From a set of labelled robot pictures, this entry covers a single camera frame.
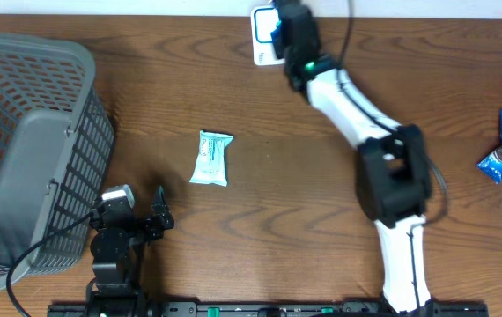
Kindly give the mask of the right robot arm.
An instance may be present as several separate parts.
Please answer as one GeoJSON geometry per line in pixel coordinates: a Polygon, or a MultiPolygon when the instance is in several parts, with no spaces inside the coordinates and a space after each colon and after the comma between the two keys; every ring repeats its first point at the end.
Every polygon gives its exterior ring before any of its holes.
{"type": "Polygon", "coordinates": [[[431,294],[424,280],[425,203],[430,164],[421,130],[383,114],[323,53],[312,11],[300,1],[276,1],[272,31],[277,57],[296,92],[326,115],[355,149],[355,192],[376,226],[385,280],[382,295],[399,314],[422,313],[431,294]]]}

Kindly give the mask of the light teal wipes pack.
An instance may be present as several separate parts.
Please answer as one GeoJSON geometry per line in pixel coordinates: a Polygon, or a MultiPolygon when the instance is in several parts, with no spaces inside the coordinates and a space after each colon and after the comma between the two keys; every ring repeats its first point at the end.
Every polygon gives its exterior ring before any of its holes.
{"type": "Polygon", "coordinates": [[[226,187],[225,148],[232,140],[227,134],[201,130],[195,170],[189,182],[226,187]]]}

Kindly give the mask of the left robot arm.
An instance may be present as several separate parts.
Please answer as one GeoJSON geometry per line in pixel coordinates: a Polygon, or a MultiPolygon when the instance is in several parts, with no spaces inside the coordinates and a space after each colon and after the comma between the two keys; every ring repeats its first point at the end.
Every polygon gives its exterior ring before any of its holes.
{"type": "Polygon", "coordinates": [[[108,188],[92,209],[89,225],[96,231],[90,244],[92,270],[97,289],[88,296],[87,317],[160,316],[140,282],[144,250],[164,232],[174,228],[173,216],[159,186],[151,201],[151,214],[137,217],[131,187],[108,188]]]}

